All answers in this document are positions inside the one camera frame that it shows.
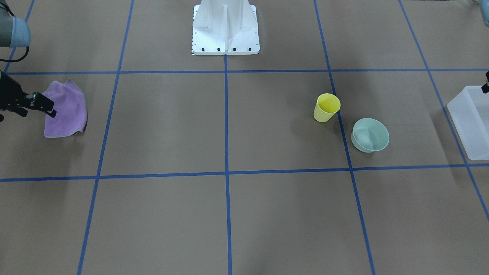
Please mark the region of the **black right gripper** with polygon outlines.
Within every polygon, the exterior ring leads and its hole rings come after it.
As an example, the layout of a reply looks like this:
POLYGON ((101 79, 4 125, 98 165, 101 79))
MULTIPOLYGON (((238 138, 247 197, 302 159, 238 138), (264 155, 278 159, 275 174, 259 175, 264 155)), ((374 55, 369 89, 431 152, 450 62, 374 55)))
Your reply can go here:
POLYGON ((44 96, 42 93, 35 92, 31 95, 31 101, 26 97, 29 94, 23 92, 21 85, 13 78, 1 71, 0 80, 0 109, 16 113, 19 116, 26 117, 29 110, 41 111, 46 115, 56 117, 54 101, 44 96))

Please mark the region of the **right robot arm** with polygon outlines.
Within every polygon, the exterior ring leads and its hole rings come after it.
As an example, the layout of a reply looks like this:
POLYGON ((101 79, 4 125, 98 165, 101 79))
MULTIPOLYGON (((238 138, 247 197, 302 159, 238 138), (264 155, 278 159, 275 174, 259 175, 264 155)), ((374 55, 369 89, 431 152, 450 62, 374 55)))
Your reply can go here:
MULTIPOLYGON (((5 0, 1 1, 0 46, 1 48, 25 48, 25 53, 17 59, 1 59, 8 64, 23 61, 29 54, 31 32, 27 22, 16 17, 5 0)), ((5 71, 1 71, 0 109, 26 117, 29 110, 40 111, 49 117, 56 117, 54 101, 39 92, 28 94, 21 85, 5 71)))

